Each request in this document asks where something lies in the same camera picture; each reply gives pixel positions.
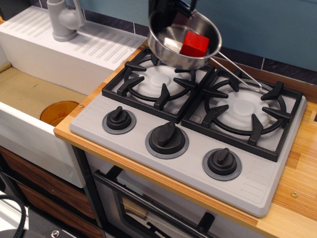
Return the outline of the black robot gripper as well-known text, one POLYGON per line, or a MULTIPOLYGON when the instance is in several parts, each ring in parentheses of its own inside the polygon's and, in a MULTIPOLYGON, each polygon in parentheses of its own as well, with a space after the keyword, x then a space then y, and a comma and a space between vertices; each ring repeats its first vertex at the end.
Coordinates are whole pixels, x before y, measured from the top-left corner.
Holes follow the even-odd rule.
POLYGON ((149 29, 158 32, 169 27, 176 16, 191 18, 196 8, 197 0, 186 3, 183 0, 149 0, 149 29))

